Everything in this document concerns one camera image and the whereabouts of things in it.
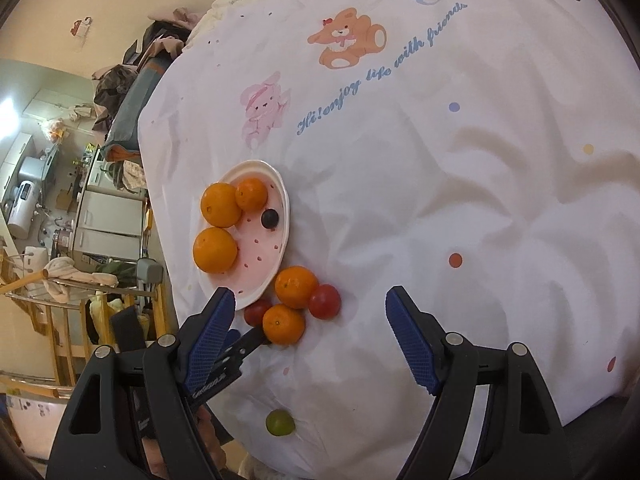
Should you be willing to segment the person's left hand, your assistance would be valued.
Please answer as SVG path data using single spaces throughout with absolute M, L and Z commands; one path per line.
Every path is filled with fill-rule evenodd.
M 200 433 L 207 452 L 209 452 L 210 458 L 217 468 L 224 468 L 227 466 L 227 455 L 216 436 L 212 413 L 206 405 L 201 405 L 194 417 L 196 426 L 198 426 L 198 432 Z M 165 465 L 162 452 L 160 452 L 160 446 L 155 440 L 149 438 L 143 438 L 142 444 L 151 474 L 162 479 L 168 479 L 168 469 Z

